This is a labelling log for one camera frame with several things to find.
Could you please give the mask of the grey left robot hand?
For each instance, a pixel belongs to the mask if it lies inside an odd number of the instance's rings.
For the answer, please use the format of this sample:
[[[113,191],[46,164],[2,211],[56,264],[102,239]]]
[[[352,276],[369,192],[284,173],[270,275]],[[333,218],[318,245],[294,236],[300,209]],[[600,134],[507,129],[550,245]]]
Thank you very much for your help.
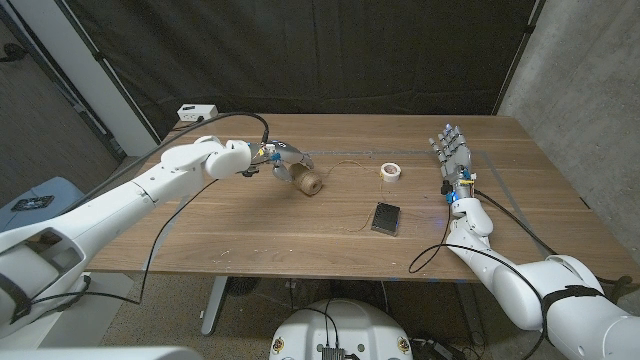
[[[242,175],[252,177],[259,172],[259,167],[264,164],[273,166],[273,175],[285,182],[292,182],[291,175],[285,164],[302,164],[308,169],[313,169],[314,164],[311,157],[298,150],[296,147],[281,141],[269,141],[266,143],[249,143],[251,152],[251,162],[247,170]]]

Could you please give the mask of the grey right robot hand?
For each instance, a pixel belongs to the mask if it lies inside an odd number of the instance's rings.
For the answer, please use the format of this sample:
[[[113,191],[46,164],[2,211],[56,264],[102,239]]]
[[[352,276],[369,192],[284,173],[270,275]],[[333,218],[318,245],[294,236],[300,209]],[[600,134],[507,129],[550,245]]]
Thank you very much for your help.
[[[475,182],[471,172],[471,151],[458,126],[447,124],[436,139],[430,138],[443,177],[441,194],[449,204],[472,196]]]

